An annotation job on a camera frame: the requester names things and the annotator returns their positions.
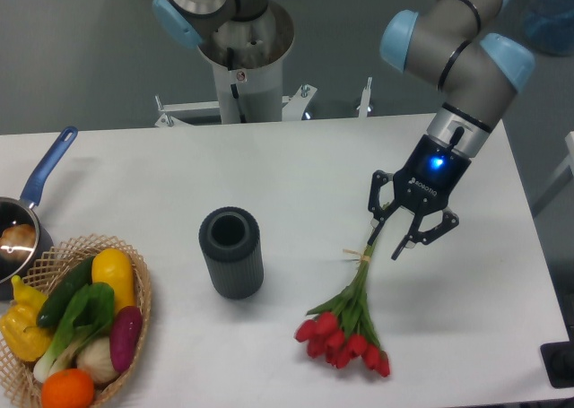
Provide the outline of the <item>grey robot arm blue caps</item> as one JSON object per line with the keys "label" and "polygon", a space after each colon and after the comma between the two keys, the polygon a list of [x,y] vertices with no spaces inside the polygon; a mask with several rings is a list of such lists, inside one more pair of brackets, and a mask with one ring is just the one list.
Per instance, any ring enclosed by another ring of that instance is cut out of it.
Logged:
{"label": "grey robot arm blue caps", "polygon": [[[426,14],[404,10],[386,27],[381,58],[433,84],[446,100],[404,166],[377,171],[368,207],[373,230],[404,208],[413,221],[400,248],[427,245],[458,225],[448,199],[535,67],[533,54],[483,28],[509,0],[435,0]],[[153,0],[165,32],[198,48],[213,69],[225,124],[283,117],[283,59],[291,17],[271,0]]]}

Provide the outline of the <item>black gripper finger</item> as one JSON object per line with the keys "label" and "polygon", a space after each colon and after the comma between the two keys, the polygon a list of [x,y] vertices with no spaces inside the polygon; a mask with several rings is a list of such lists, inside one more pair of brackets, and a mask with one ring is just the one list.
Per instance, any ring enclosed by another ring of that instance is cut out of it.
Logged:
{"label": "black gripper finger", "polygon": [[397,245],[393,252],[391,259],[397,260],[405,248],[413,248],[416,244],[422,243],[427,246],[438,238],[444,236],[449,231],[453,230],[459,224],[458,216],[452,212],[448,207],[441,211],[441,220],[439,224],[424,231],[420,231],[422,220],[426,214],[422,210],[418,210],[413,217],[413,221],[409,230],[404,235],[403,239]]}
{"label": "black gripper finger", "polygon": [[372,213],[371,226],[373,230],[367,241],[367,245],[372,247],[382,231],[390,216],[398,209],[399,203],[393,199],[389,204],[383,205],[380,201],[381,189],[393,180],[393,174],[383,170],[376,170],[371,178],[370,195],[368,200],[368,210]]}

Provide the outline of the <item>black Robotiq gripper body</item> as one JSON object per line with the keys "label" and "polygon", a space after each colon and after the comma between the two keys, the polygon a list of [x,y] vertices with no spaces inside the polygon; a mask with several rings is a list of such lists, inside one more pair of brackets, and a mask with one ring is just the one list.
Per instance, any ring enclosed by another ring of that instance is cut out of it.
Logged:
{"label": "black Robotiq gripper body", "polygon": [[426,216],[442,211],[492,127],[445,103],[393,176],[394,202]]}

